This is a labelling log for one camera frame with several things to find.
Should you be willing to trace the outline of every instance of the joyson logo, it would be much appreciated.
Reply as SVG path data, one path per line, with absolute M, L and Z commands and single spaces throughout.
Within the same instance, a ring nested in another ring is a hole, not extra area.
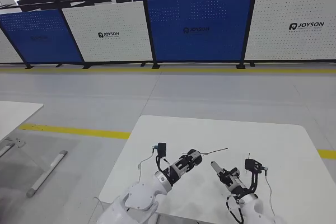
M 299 25 L 297 23 L 290 24 L 289 30 L 307 30 L 307 29 L 320 29 L 325 25 L 325 22 L 302 22 Z
M 208 27 L 185 27 L 183 28 L 184 34 L 198 33 L 198 32 L 204 32 L 204 31 L 209 31 L 209 26 Z
M 119 32 L 99 32 L 100 38 L 116 38 L 119 37 Z

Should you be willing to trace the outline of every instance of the cable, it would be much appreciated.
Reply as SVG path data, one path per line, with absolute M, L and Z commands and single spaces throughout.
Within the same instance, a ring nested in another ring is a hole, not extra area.
M 145 160 L 142 160 L 142 161 L 138 164 L 138 169 L 139 169 L 139 178 L 138 178 L 138 182 L 141 181 L 142 163 L 143 163 L 144 161 L 146 161 L 146 160 L 149 160 L 149 159 L 153 156 L 154 152 L 155 152 L 155 150 L 152 150 L 152 155 L 151 155 L 150 157 L 146 158 Z
M 226 207 L 228 208 L 228 211 L 230 212 L 230 214 L 233 216 L 233 218 L 235 219 L 235 221 L 236 221 L 237 223 L 239 223 L 239 224 L 244 224 L 244 218 L 243 218 L 243 216 L 242 216 L 241 209 L 238 208 L 239 213 L 240 213 L 240 218 L 241 218 L 241 221 L 239 221 L 239 220 L 236 218 L 236 216 L 235 216 L 235 214 L 233 213 L 233 211 L 231 210 L 231 208 L 229 208 L 229 198 L 230 198 L 232 195 L 233 195 L 233 194 L 230 194 L 230 195 L 228 195 L 228 197 L 226 198 Z
M 228 150 L 228 147 L 226 147 L 226 148 L 222 148 L 221 150 L 215 150 L 215 151 L 212 151 L 212 152 L 208 152 L 208 153 L 204 153 L 204 152 L 199 152 L 199 153 L 202 154 L 203 156 L 205 156 L 205 155 L 208 155 L 208 154 L 210 154 L 210 153 L 213 153 L 213 152 L 219 152 L 219 151 L 222 151 L 222 150 Z
M 157 163 L 157 167 L 158 167 L 158 170 L 162 173 L 163 173 L 163 170 L 161 169 L 161 158 L 159 156 L 156 156 L 156 163 Z
M 98 197 L 93 197 L 93 199 L 97 199 L 100 202 L 100 204 L 102 206 L 102 210 L 103 210 L 103 212 L 105 212 L 105 208 L 103 207 L 102 201 Z
M 274 212 L 274 209 L 273 209 L 273 205 L 272 205 L 272 202 L 271 202 L 271 195 L 273 194 L 273 190 L 271 189 L 271 186 L 268 182 L 268 178 L 267 178 L 267 172 L 265 171 L 265 180 L 267 181 L 267 184 L 270 188 L 270 199 L 269 199 L 269 203 L 270 203 L 270 208 L 271 208 L 271 211 L 273 212 L 274 216 L 275 216 L 275 212 Z

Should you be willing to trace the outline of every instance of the white cable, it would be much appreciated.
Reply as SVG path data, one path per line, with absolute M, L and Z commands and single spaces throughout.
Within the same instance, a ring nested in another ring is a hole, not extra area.
M 149 160 L 154 154 L 154 151 L 152 151 L 152 155 L 148 158 L 146 158 L 145 160 L 142 160 L 139 164 L 138 164 L 138 170 L 139 170 L 139 178 L 138 178 L 138 182 L 141 181 L 141 174 L 142 174 L 142 163 L 146 160 Z
M 274 216 L 275 216 L 275 212 L 274 212 L 274 209 L 273 209 L 273 205 L 272 205 L 272 203 L 271 203 L 271 195 L 273 194 L 273 190 L 271 189 L 271 186 L 270 186 L 270 184 L 269 184 L 269 182 L 268 182 L 268 178 L 267 178 L 267 176 L 265 176 L 265 180 L 267 181 L 267 184 L 268 184 L 268 186 L 269 186 L 269 188 L 270 188 L 270 199 L 269 199 L 269 203 L 270 203 L 271 211 L 273 212 L 273 214 L 274 214 Z

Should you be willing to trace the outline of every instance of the black cable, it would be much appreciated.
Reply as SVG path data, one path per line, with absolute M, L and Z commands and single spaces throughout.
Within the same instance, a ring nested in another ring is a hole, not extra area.
M 163 173 L 163 170 L 161 169 L 161 158 L 159 156 L 156 156 L 156 163 L 157 163 L 157 167 L 158 167 L 158 170 L 162 173 Z
M 234 217 L 235 221 L 239 224 L 244 224 L 244 218 L 242 217 L 242 213 L 241 213 L 241 209 L 239 208 L 239 213 L 240 213 L 240 218 L 241 218 L 241 221 L 239 221 L 235 214 L 229 209 L 229 203 L 228 203 L 228 200 L 229 200 L 229 197 L 226 199 L 226 207 L 228 208 L 228 211 L 230 212 L 230 214 Z
M 199 153 L 202 154 L 203 156 L 205 156 L 205 155 L 208 155 L 208 154 L 213 153 L 213 152 L 219 152 L 219 151 L 227 150 L 227 149 L 228 149 L 228 147 L 222 148 L 221 150 L 215 150 L 215 151 L 212 151 L 212 152 L 208 152 L 208 153 L 204 153 L 204 152 L 199 152 Z

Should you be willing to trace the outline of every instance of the black metal frame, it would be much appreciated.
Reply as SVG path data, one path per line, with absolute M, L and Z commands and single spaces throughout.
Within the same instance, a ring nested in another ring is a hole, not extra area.
M 147 0 L 143 0 L 143 8 L 144 8 L 144 14 L 146 15 L 148 37 L 150 39 L 150 45 L 151 45 L 151 52 L 152 52 L 152 59 L 153 59 L 153 66 L 152 66 L 152 68 L 153 69 L 159 69 L 161 66 L 157 63 L 155 45 L 153 43 L 153 36 L 152 36 L 151 19 L 150 19 L 150 13 L 148 11 L 148 2 L 147 2 Z
M 251 67 L 255 67 L 256 63 L 336 63 L 336 59 L 313 59 L 313 60 L 244 60 L 244 62 L 250 63 Z
M 248 47 L 249 33 L 250 33 L 251 21 L 253 20 L 254 7 L 255 7 L 255 0 L 250 0 L 248 19 L 246 22 L 245 34 L 244 34 L 244 42 L 242 44 L 240 63 L 236 66 L 237 69 L 245 69 L 244 60 L 245 60 L 246 48 Z
M 150 42 L 151 42 L 153 61 L 156 61 L 157 63 L 187 63 L 187 62 L 188 63 L 189 62 L 191 63 L 239 63 L 239 65 L 237 65 L 236 68 L 245 68 L 244 58 L 245 58 L 246 47 L 248 45 L 250 25 L 253 19 L 253 10 L 254 10 L 254 5 L 255 5 L 255 0 L 250 0 L 248 19 L 247 19 L 245 33 L 244 33 L 244 41 L 243 41 L 243 46 L 242 46 L 242 51 L 241 51 L 241 57 L 239 60 L 156 60 L 156 53 L 155 53 L 153 37 L 152 37 L 151 20 L 150 20 L 150 16 L 148 13 L 148 2 L 147 0 L 142 0 L 142 1 L 144 5 L 144 12 L 146 13 L 148 35 L 150 37 Z
M 46 5 L 46 4 L 56 4 L 57 9 L 59 10 L 59 13 L 61 14 L 63 21 L 67 27 L 67 30 L 69 31 L 69 34 L 76 46 L 77 51 L 80 54 L 81 62 L 42 62 L 42 63 L 29 63 L 25 60 L 23 55 L 20 53 L 16 45 L 13 43 L 11 38 L 9 37 L 8 33 L 5 31 L 3 28 L 3 25 L 0 22 L 0 29 L 2 32 L 5 34 L 6 38 L 9 40 L 17 54 L 20 56 L 21 60 L 23 63 L 0 63 L 0 64 L 24 64 L 26 66 L 26 69 L 32 68 L 32 64 L 57 64 L 56 67 L 60 67 L 62 64 L 73 64 L 73 65 L 83 65 L 83 69 L 88 69 L 91 66 L 94 65 L 105 65 L 105 64 L 135 64 L 135 63 L 140 63 L 141 67 L 144 67 L 146 63 L 153 63 L 152 68 L 153 69 L 158 69 L 160 65 L 158 63 L 239 63 L 236 68 L 237 69 L 244 69 L 245 65 L 244 63 L 250 63 L 250 66 L 255 67 L 255 63 L 264 63 L 264 62 L 272 62 L 272 63 L 306 63 L 306 62 L 331 62 L 331 63 L 336 63 L 336 60 L 334 59 L 326 59 L 326 60 L 245 60 L 245 54 L 246 54 L 246 48 L 248 46 L 248 40 L 249 40 L 249 33 L 250 33 L 250 28 L 251 28 L 251 21 L 253 19 L 253 13 L 254 13 L 254 6 L 255 6 L 255 0 L 250 0 L 250 6 L 249 6 L 249 12 L 248 12 L 248 19 L 246 23 L 246 28 L 245 28 L 245 33 L 244 33 L 244 41 L 243 41 L 243 46 L 242 46 L 242 51 L 241 51 L 241 57 L 240 60 L 157 60 L 156 58 L 156 52 L 155 52 L 155 47 L 153 43 L 153 35 L 152 35 L 152 27 L 151 27 L 151 20 L 149 16 L 149 11 L 148 11 L 148 2 L 147 0 L 142 0 L 143 1 L 143 7 L 144 7 L 144 14 L 146 17 L 146 23 L 147 23 L 147 29 L 148 29 L 148 36 L 150 39 L 150 47 L 151 47 L 151 52 L 152 52 L 152 60 L 144 60 L 144 61 L 107 61 L 107 62 L 85 62 L 82 53 L 80 51 L 80 48 L 77 45 L 77 42 L 72 34 L 71 28 L 68 25 L 68 22 L 63 14 L 61 3 L 64 2 L 89 2 L 90 0 L 68 0 L 68 1 L 60 1 L 60 0 L 52 0 L 52 2 L 45 2 L 45 3 L 34 3 L 34 4 L 23 4 L 23 5 L 18 5 L 18 6 L 7 6 L 7 7 L 0 7 L 0 10 L 3 9 L 10 9 L 10 8 L 20 8 L 22 6 L 41 6 L 41 5 Z
M 82 53 L 80 51 L 80 48 L 77 45 L 77 42 L 72 34 L 71 28 L 68 25 L 68 22 L 63 14 L 62 11 L 62 7 L 61 4 L 64 2 L 89 2 L 89 0 L 68 0 L 68 1 L 60 1 L 60 0 L 52 0 L 52 2 L 44 2 L 44 3 L 34 3 L 34 4 L 21 4 L 18 6 L 7 6 L 7 7 L 0 7 L 0 10 L 4 10 L 4 9 L 10 9 L 10 8 L 20 8 L 23 6 L 43 6 L 43 5 L 47 5 L 47 4 L 54 4 L 57 6 L 57 9 L 59 10 L 60 15 L 62 16 L 62 19 L 67 27 L 67 30 L 71 36 L 71 39 L 73 40 L 76 49 L 78 51 L 78 53 L 80 54 L 80 58 L 81 58 L 81 62 L 27 62 L 25 60 L 25 58 L 23 57 L 23 55 L 20 53 L 20 51 L 18 50 L 17 46 L 13 43 L 13 41 L 11 40 L 11 38 L 8 36 L 8 33 L 5 31 L 5 29 L 3 28 L 1 22 L 0 22 L 0 29 L 3 31 L 3 33 L 5 34 L 6 38 L 9 40 L 10 44 L 14 47 L 15 51 L 17 52 L 17 54 L 20 56 L 21 60 L 23 61 L 23 63 L 0 63 L 0 64 L 24 64 L 26 65 L 26 69 L 30 69 L 32 68 L 32 64 L 57 64 L 56 67 L 60 67 L 63 64 L 72 64 L 72 65 L 82 65 L 83 69 L 88 69 L 91 66 L 95 66 L 95 65 L 105 65 L 105 64 L 141 64 L 141 67 L 143 67 L 146 63 L 153 63 L 153 67 L 152 68 L 159 68 L 160 65 L 157 64 L 156 61 L 156 56 L 155 56 L 155 51 L 154 51 L 154 46 L 153 46 L 153 39 L 152 39 L 152 34 L 151 34 L 151 29 L 150 29 L 150 21 L 148 18 L 147 21 L 147 27 L 148 27 L 148 35 L 150 36 L 150 44 L 151 44 L 151 50 L 152 50 L 152 58 L 153 60 L 142 60 L 142 61 L 106 61 L 106 62 L 85 62 Z M 146 20 L 147 20 L 147 14 L 148 14 L 148 8 L 144 8 L 144 12 L 146 14 Z

